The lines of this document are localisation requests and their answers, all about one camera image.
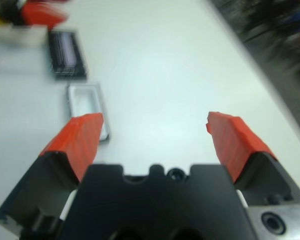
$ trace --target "screw hole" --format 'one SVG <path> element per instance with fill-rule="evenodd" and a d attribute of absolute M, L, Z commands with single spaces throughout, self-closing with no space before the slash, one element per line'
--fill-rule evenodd
<path fill-rule="evenodd" d="M 141 184 L 147 176 L 124 176 L 124 180 L 129 184 Z"/>
<path fill-rule="evenodd" d="M 285 233 L 285 224 L 278 215 L 267 212 L 262 215 L 261 220 L 270 233 L 274 235 L 282 235 Z"/>
<path fill-rule="evenodd" d="M 186 175 L 185 175 L 184 171 L 182 171 L 181 169 L 178 169 L 178 168 L 171 169 L 168 172 L 167 176 L 177 182 L 181 182 L 186 179 Z"/>

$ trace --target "red object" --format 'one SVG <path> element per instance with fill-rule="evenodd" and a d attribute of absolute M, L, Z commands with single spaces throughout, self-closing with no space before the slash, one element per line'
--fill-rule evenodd
<path fill-rule="evenodd" d="M 216 155 L 233 182 L 239 178 L 251 154 L 262 151 L 274 157 L 269 147 L 238 116 L 209 112 L 206 128 L 212 135 Z"/>
<path fill-rule="evenodd" d="M 27 25 L 44 25 L 49 30 L 64 22 L 68 16 L 43 2 L 27 2 L 22 7 L 22 16 Z"/>
<path fill-rule="evenodd" d="M 93 162 L 99 145 L 103 116 L 101 113 L 73 117 L 44 148 L 46 152 L 63 152 L 79 181 Z"/>

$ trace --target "white object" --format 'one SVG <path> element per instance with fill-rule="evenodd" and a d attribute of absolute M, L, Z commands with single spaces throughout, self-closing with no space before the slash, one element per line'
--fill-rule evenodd
<path fill-rule="evenodd" d="M 68 97 L 71 115 L 73 117 L 79 117 L 91 113 L 103 114 L 104 122 L 100 141 L 107 140 L 109 137 L 109 131 L 106 126 L 99 86 L 97 84 L 70 84 L 68 86 Z"/>

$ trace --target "blurry background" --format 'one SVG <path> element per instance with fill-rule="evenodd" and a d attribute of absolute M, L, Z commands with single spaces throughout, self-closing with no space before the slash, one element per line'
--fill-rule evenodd
<path fill-rule="evenodd" d="M 300 125 L 300 0 L 211 0 Z"/>

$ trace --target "white table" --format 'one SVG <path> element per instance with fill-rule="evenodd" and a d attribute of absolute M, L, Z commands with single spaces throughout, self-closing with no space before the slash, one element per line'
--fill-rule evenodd
<path fill-rule="evenodd" d="M 217 164 L 205 123 L 220 111 L 242 117 L 300 186 L 300 129 L 207 2 L 85 0 L 64 9 L 70 18 L 60 28 L 78 30 L 111 128 L 95 162 L 129 174 L 153 163 Z M 49 74 L 46 52 L 0 41 L 0 205 L 69 119 L 66 83 Z M 0 227 L 0 239 L 15 237 Z"/>

